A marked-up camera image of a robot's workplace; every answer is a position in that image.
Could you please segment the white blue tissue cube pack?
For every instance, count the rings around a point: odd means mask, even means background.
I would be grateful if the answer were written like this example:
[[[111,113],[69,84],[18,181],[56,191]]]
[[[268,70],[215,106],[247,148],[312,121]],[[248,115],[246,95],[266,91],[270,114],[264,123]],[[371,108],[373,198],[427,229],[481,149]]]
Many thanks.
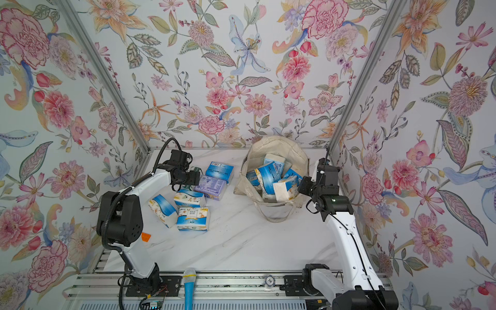
[[[266,154],[264,157],[264,162],[266,164],[274,163],[277,171],[282,174],[285,166],[285,158],[275,154]]]

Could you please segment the blue tissue pack front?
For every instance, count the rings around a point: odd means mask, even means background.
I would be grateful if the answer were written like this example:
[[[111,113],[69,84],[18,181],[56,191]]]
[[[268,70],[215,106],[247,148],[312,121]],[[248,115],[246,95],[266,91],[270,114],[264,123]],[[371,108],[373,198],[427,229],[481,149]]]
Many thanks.
[[[260,186],[265,195],[275,195],[273,184],[281,179],[280,173],[274,163],[263,165],[255,169]]]

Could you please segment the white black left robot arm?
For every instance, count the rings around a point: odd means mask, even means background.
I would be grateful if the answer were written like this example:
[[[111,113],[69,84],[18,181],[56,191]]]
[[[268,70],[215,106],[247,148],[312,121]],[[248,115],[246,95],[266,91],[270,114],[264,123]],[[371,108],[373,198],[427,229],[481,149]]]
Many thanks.
[[[157,290],[160,270],[144,248],[142,205],[171,185],[197,185],[200,173],[190,171],[192,155],[173,150],[170,159],[156,162],[153,170],[119,192],[106,192],[100,201],[97,234],[105,249],[116,251],[125,264],[125,274],[134,285]]]

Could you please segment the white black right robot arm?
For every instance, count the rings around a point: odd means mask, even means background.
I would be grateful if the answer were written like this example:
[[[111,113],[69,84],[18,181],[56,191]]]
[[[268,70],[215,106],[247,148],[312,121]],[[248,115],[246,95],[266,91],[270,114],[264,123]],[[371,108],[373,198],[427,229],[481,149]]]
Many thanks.
[[[350,199],[340,194],[338,174],[327,158],[317,161],[313,176],[303,177],[298,191],[308,196],[306,207],[319,214],[335,238],[342,266],[339,280],[323,264],[307,264],[304,285],[310,293],[321,293],[329,309],[398,309],[396,293],[387,290],[377,276],[360,240]]]

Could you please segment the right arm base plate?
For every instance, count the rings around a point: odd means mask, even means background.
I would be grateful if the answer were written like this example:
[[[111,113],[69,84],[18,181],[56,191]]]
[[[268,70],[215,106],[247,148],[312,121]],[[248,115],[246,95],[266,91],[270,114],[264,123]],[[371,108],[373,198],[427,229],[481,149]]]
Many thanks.
[[[283,277],[284,283],[280,286],[280,290],[285,293],[287,297],[308,297],[304,287],[302,275],[285,275]]]

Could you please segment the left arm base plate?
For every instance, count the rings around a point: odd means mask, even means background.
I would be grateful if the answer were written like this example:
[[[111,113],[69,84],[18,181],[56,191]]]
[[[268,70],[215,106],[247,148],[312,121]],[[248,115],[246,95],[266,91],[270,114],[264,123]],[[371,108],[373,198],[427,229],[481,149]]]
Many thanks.
[[[126,284],[126,297],[177,297],[182,287],[181,276],[160,276],[160,280],[139,279],[130,277]]]

